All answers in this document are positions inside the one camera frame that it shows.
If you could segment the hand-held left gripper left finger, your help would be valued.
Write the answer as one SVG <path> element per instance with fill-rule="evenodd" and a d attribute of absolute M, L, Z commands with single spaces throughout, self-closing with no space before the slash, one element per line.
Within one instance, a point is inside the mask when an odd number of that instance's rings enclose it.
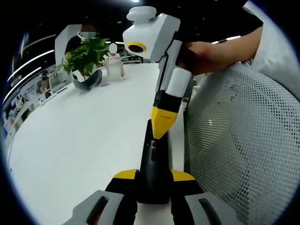
<path fill-rule="evenodd" d="M 105 190 L 97 190 L 73 208 L 65 225 L 132 225 L 137 213 L 137 169 L 117 173 Z"/>

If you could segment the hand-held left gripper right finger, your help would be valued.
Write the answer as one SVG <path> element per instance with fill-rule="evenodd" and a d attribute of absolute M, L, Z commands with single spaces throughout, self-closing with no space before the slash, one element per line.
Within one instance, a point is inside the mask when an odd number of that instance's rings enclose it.
<path fill-rule="evenodd" d="M 189 173 L 171 170 L 171 214 L 176 225 L 240 225 L 236 211 L 211 192 L 203 192 Z"/>

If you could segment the person's right hand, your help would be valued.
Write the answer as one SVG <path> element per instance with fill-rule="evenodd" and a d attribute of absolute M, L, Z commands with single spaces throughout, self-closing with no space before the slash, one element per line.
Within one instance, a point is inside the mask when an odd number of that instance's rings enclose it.
<path fill-rule="evenodd" d="M 215 44 L 206 42 L 183 43 L 176 65 L 193 76 L 225 69 L 228 65 Z"/>

